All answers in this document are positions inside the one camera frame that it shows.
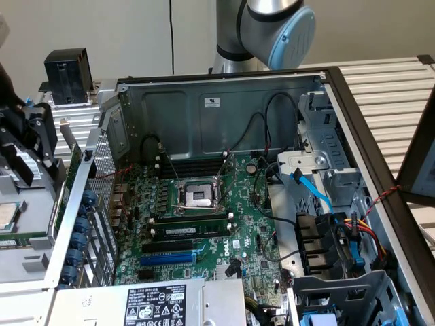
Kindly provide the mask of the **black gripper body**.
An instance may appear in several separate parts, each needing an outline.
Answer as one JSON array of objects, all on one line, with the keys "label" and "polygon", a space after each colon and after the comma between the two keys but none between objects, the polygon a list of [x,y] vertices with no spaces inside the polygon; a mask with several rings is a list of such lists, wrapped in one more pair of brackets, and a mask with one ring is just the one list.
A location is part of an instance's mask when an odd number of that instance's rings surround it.
[{"label": "black gripper body", "polygon": [[47,103],[32,107],[15,93],[13,83],[1,68],[1,157],[18,179],[30,186],[34,173],[17,151],[26,152],[41,164],[51,180],[56,180],[58,167],[54,150],[58,138],[52,110]]}]

